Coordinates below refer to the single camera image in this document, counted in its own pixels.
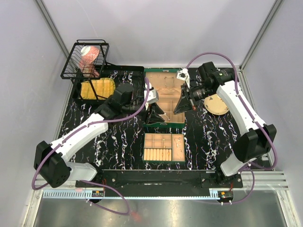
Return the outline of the green jewelry tray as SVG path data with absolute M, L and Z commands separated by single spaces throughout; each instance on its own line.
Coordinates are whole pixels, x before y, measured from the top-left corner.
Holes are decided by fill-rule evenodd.
M 165 133 L 145 134 L 143 161 L 185 162 L 184 135 Z

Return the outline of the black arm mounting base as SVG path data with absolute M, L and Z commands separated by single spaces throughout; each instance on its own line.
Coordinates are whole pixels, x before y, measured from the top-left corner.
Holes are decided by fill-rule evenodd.
M 206 197 L 210 189 L 240 189 L 240 175 L 225 177 L 206 170 L 103 170 L 92 180 L 125 197 Z

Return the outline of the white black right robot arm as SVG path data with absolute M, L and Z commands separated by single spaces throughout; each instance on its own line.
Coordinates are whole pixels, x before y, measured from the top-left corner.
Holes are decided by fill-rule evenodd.
M 212 62 L 207 62 L 198 68 L 198 72 L 202 82 L 193 87 L 188 69 L 177 71 L 176 78 L 183 80 L 184 84 L 181 85 L 181 96 L 174 113 L 196 110 L 197 102 L 211 95 L 218 95 L 226 104 L 240 130 L 240 138 L 232 147 L 233 153 L 220 164 L 219 173 L 215 175 L 216 184 L 223 188 L 249 162 L 272 150 L 276 128 L 273 124 L 266 124 L 253 110 L 240 90 L 234 69 L 219 70 Z

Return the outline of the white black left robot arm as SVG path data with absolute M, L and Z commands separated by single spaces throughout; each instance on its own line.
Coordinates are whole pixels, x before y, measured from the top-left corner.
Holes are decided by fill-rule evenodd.
M 36 178 L 41 175 L 52 188 L 63 185 L 68 180 L 85 181 L 91 187 L 102 183 L 102 175 L 90 163 L 74 163 L 70 159 L 87 143 L 105 133 L 110 123 L 123 122 L 139 114 L 150 117 L 159 100 L 158 92 L 149 81 L 145 81 L 143 103 L 132 105 L 134 88 L 129 83 L 120 84 L 90 117 L 78 127 L 51 143 L 41 141 L 36 147 L 32 189 Z

